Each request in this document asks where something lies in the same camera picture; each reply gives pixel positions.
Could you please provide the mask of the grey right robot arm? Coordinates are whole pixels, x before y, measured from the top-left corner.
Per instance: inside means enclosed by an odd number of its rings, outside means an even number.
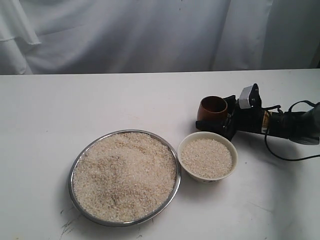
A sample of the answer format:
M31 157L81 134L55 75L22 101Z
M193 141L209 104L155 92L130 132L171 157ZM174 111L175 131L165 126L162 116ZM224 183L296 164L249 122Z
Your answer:
M280 105L262 107L259 100L251 108L241 109L232 95L224 98L231 106L223 119L198 119L195 127L200 131L212 132L229 141L236 132L247 132L287 139L302 145L320 143L320 104L308 100L294 103L283 112Z

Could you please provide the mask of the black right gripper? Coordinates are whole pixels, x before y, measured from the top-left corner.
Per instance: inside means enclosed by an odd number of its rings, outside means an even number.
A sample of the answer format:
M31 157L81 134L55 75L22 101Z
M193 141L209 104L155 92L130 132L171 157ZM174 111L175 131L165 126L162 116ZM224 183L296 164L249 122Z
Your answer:
M240 109L235 95L223 98L227 103L227 119L197 120L195 127L203 132L223 132L229 141L237 131L264 135L269 125L269 114L262 108Z

